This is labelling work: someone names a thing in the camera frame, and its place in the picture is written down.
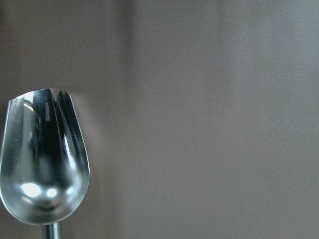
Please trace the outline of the steel ice scoop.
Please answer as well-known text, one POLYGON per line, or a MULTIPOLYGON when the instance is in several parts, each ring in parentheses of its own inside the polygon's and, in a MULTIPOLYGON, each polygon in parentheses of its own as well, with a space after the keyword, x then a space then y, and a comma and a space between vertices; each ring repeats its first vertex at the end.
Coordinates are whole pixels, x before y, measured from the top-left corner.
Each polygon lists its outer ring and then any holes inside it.
POLYGON ((71 96, 24 93, 8 103, 0 152, 0 197, 17 220, 61 238, 60 222, 82 203, 90 168, 71 96))

